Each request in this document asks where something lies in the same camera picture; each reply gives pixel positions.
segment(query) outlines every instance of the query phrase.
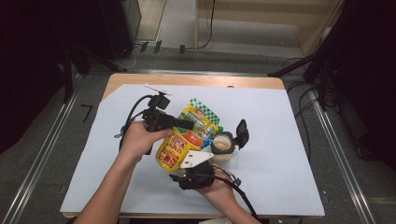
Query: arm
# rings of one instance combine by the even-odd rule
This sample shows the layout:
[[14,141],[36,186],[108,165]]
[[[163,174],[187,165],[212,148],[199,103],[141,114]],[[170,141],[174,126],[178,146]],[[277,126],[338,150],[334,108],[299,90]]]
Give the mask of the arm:
[[[215,175],[224,179],[228,178],[228,176],[219,169],[215,170]],[[260,224],[256,218],[251,216],[238,204],[233,195],[233,189],[221,180],[215,179],[211,186],[199,189],[198,192],[200,192],[224,216],[230,219],[233,224]]]
[[119,155],[74,223],[116,223],[135,166],[154,142],[171,133],[149,133],[143,121],[131,123]]

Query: metal frame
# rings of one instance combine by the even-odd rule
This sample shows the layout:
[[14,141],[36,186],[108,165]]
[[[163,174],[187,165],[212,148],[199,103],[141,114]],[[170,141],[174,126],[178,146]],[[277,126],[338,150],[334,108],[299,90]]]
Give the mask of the metal frame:
[[53,146],[56,143],[59,133],[61,132],[62,127],[64,126],[64,123],[69,116],[71,109],[73,108],[73,104],[76,101],[78,95],[78,90],[82,83],[82,77],[80,75],[77,75],[75,82],[77,85],[75,85],[76,88],[73,94],[71,95],[69,101],[62,106],[61,111],[59,112],[55,122],[52,124],[46,140],[38,151],[32,167],[30,168],[28,174],[21,183],[14,200],[7,211],[7,214],[2,222],[3,224],[18,223],[23,209],[35,188],[35,184],[37,183],[37,180],[40,177],[44,166],[46,165],[46,162],[50,156]]
[[[310,97],[312,100],[318,99],[317,92],[311,91]],[[318,102],[315,103],[315,109],[317,111],[320,123],[323,127],[323,131],[326,133],[327,139],[329,140],[332,153],[338,164],[338,168],[340,169],[340,172],[344,180],[346,181],[346,187],[349,191],[350,197],[352,198],[359,217],[361,218],[361,223],[376,223],[370,206],[366,200],[366,197],[361,190],[361,186],[357,178],[355,177],[353,170],[350,167],[349,162],[347,161],[344,150],[342,149],[341,144],[338,141],[337,135],[332,128],[332,124],[327,113],[321,109],[321,106]]]
[[[200,75],[200,76],[205,75],[205,76],[231,76],[231,77],[267,77],[266,74],[203,72],[203,71],[172,71],[172,70],[134,70],[134,71],[129,71],[128,73],[139,73],[139,74],[148,74],[148,75],[176,74],[176,75]],[[62,127],[64,126],[64,123],[71,109],[73,108],[82,81],[83,78],[80,75],[77,75],[75,80],[76,88],[69,102],[64,104],[63,107],[61,108],[61,111],[59,112],[57,119],[53,123],[49,131],[49,134],[45,142],[43,143],[43,146],[40,148],[35,158],[35,161],[31,169],[29,170],[29,173],[27,174],[20,188],[18,189],[14,201],[10,206],[10,208],[8,209],[7,214],[2,222],[3,224],[18,223],[18,220],[21,217],[21,213],[35,188],[35,184],[37,183],[37,180],[44,169],[44,166],[50,156],[50,153],[62,130]],[[312,100],[317,99],[318,94],[315,91],[311,91],[310,97]],[[338,141],[335,131],[332,128],[332,124],[330,122],[327,113],[322,111],[318,103],[315,103],[315,109],[317,111],[318,118],[323,127],[323,130],[326,133],[326,136],[329,140],[333,155],[337,161],[341,174],[344,180],[346,181],[346,186],[349,190],[352,201],[354,202],[358,214],[361,218],[361,223],[375,223],[375,218],[371,212],[369,204],[361,190],[358,180],[356,179],[347,161],[347,157]]]

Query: tabletop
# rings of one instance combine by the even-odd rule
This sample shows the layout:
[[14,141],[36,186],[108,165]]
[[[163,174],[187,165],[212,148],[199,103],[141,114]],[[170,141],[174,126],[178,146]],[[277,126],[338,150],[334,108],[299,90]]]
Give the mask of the tabletop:
[[[247,121],[249,142],[219,165],[240,186],[259,217],[322,217],[323,206],[283,83],[272,77],[115,74],[106,87],[90,136],[61,212],[76,216],[91,198],[118,153],[120,132],[132,105],[155,94],[147,83],[172,92],[165,112],[177,116],[192,97],[211,108],[225,131]],[[147,107],[141,104],[136,111]],[[134,170],[121,217],[222,217],[199,193],[182,190],[155,161],[161,142]],[[237,201],[248,210],[245,203]]]

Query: snack bag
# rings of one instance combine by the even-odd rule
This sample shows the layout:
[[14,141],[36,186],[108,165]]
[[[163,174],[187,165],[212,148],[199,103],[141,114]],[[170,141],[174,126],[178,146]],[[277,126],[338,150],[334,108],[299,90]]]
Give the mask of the snack bag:
[[212,144],[219,130],[219,117],[195,98],[190,99],[179,119],[194,122],[192,130],[173,128],[173,133],[163,140],[155,159],[167,172],[174,172],[189,150],[201,150]]

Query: person's left hand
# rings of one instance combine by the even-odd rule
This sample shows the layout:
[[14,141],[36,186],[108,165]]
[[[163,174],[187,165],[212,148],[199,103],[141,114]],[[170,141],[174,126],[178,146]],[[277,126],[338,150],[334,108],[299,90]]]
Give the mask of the person's left hand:
[[155,133],[147,131],[148,125],[144,121],[133,121],[126,132],[120,153],[127,156],[132,161],[140,161],[152,147],[152,145],[169,136],[172,130],[165,129]]

